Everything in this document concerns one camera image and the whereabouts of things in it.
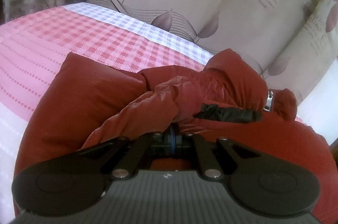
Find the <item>white logo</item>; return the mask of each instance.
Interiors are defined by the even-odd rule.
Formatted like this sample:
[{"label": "white logo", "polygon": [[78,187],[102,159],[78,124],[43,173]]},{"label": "white logo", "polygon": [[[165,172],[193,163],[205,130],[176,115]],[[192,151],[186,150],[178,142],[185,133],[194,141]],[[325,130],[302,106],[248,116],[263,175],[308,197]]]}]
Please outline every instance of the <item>white logo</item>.
[{"label": "white logo", "polygon": [[163,175],[163,177],[166,178],[166,179],[169,179],[169,178],[172,177],[172,175],[170,173],[166,173],[166,174]]}]

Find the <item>red puffer jacket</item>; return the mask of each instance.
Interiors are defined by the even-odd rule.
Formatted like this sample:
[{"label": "red puffer jacket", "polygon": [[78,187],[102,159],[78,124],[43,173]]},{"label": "red puffer jacket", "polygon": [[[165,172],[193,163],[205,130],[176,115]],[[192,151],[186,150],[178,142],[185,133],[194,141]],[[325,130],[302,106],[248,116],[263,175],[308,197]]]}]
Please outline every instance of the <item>red puffer jacket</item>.
[{"label": "red puffer jacket", "polygon": [[[25,131],[15,173],[56,156],[116,136],[131,139],[164,131],[177,122],[182,133],[215,141],[226,136],[314,173],[321,185],[314,215],[323,223],[338,220],[338,172],[322,136],[294,121],[296,100],[289,90],[275,91],[271,112],[262,111],[268,89],[264,80],[231,50],[209,60],[201,72],[168,66],[135,74],[70,53]],[[202,104],[262,111],[248,124],[194,118]],[[153,167],[183,168],[161,159]]]}]

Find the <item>gray gingham strip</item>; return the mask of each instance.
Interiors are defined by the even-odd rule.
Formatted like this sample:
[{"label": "gray gingham strip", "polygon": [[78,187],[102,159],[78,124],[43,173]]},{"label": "gray gingham strip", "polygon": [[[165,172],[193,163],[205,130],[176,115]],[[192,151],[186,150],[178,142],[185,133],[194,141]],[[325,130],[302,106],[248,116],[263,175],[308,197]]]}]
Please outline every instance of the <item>gray gingham strip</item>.
[{"label": "gray gingham strip", "polygon": [[203,65],[206,65],[213,56],[208,51],[190,41],[111,9],[89,3],[71,4],[64,6],[64,8],[77,14],[85,15],[95,20],[136,33],[150,41],[182,53]]}]

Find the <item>pink checkered pattern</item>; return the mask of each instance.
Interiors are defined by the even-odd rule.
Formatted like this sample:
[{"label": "pink checkered pattern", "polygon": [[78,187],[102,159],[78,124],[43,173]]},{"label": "pink checkered pattern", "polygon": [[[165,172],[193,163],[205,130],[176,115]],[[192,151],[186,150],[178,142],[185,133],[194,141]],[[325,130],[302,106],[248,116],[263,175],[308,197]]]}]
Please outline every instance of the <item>pink checkered pattern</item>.
[{"label": "pink checkered pattern", "polygon": [[143,36],[57,7],[0,27],[0,102],[29,120],[70,51],[132,72],[165,65],[204,67]]}]

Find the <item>red fabric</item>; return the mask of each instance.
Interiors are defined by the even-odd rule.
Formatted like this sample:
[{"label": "red fabric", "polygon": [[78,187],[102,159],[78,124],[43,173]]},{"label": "red fabric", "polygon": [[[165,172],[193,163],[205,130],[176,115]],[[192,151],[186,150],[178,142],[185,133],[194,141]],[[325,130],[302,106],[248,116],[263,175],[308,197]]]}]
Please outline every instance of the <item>red fabric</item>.
[{"label": "red fabric", "polygon": [[[89,147],[119,135],[134,139],[163,131],[174,121],[183,133],[198,132],[209,141],[227,136],[312,171],[322,189],[314,215],[325,224],[333,223],[338,219],[336,165],[325,140],[294,121],[292,92],[275,91],[273,111],[262,112],[260,122],[234,124],[192,117],[202,103],[262,110],[267,93],[263,79],[231,50],[214,56],[201,72],[169,66],[139,74],[70,54],[29,123],[15,173],[81,145]],[[168,159],[156,165],[187,166]]]}]

